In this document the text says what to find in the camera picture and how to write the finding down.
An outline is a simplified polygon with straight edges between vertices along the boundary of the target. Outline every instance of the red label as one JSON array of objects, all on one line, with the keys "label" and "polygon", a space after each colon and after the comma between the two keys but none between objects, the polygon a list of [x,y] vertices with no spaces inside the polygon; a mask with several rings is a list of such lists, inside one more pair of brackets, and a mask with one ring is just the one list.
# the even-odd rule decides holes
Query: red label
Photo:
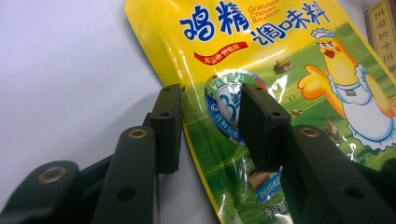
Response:
[{"label": "red label", "polygon": [[207,65],[215,65],[216,63],[223,61],[230,54],[232,54],[240,49],[246,49],[247,47],[248,47],[247,42],[237,42],[237,43],[233,43],[233,44],[223,47],[217,53],[210,55],[210,56],[203,56],[203,55],[200,55],[197,52],[195,52],[194,57],[196,59],[198,59],[201,63],[207,64]]}]

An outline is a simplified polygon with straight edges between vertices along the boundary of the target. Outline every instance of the plastic packet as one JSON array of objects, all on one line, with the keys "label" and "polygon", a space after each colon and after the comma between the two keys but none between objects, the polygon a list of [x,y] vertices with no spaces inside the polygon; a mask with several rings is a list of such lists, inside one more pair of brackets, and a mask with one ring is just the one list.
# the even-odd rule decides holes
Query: plastic packet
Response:
[{"label": "plastic packet", "polygon": [[256,172],[238,130],[243,82],[354,162],[396,157],[395,80],[335,0],[127,0],[125,11],[163,85],[185,87],[184,131],[221,222],[292,222],[281,171]]}]

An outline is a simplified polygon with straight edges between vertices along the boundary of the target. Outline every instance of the screw hole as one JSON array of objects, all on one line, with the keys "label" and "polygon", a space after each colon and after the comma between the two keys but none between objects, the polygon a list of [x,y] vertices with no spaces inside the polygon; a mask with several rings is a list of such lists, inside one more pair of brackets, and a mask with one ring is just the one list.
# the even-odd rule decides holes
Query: screw hole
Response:
[{"label": "screw hole", "polygon": [[129,132],[128,136],[130,138],[142,138],[142,137],[146,136],[146,134],[147,134],[146,130],[136,129],[136,130]]},{"label": "screw hole", "polygon": [[119,191],[117,198],[122,202],[131,200],[136,195],[136,191],[133,188],[124,188]]},{"label": "screw hole", "polygon": [[62,179],[66,173],[66,168],[62,166],[54,166],[41,173],[38,177],[38,182],[41,184],[50,184]]},{"label": "screw hole", "polygon": [[355,189],[355,188],[347,188],[344,190],[344,193],[347,194],[348,196],[355,198],[355,199],[362,199],[363,198],[363,193],[361,193],[360,190]]},{"label": "screw hole", "polygon": [[313,129],[310,128],[302,128],[300,129],[300,133],[308,136],[308,137],[318,137],[319,133]]}]

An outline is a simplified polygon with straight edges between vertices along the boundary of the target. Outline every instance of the black plastic part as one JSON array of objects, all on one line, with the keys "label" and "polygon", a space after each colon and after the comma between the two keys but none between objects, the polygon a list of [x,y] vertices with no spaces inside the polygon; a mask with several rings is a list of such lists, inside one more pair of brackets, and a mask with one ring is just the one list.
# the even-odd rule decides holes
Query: black plastic part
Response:
[{"label": "black plastic part", "polygon": [[294,223],[396,223],[396,215],[322,130],[295,126],[282,188]]},{"label": "black plastic part", "polygon": [[290,114],[266,90],[242,85],[238,128],[258,171],[279,171],[279,139],[288,133],[290,122]]},{"label": "black plastic part", "polygon": [[107,171],[92,223],[158,223],[158,172],[154,131],[124,131]]},{"label": "black plastic part", "polygon": [[180,85],[164,87],[149,115],[149,127],[156,136],[159,151],[159,173],[172,174],[178,169],[181,139]]},{"label": "black plastic part", "polygon": [[78,177],[78,166],[71,161],[53,161],[36,168],[11,195],[0,223],[44,223],[45,218],[58,217],[63,207],[79,197]]}]

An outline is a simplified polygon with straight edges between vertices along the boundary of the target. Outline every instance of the cartoon chicken's beak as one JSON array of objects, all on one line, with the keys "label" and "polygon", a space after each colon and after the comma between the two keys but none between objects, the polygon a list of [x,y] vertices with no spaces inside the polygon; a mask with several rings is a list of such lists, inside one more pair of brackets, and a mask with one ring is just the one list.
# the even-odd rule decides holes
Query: cartoon chicken's beak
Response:
[{"label": "cartoon chicken's beak", "polygon": [[326,49],[326,51],[324,51],[324,55],[332,59],[335,55],[335,52],[333,50]]}]

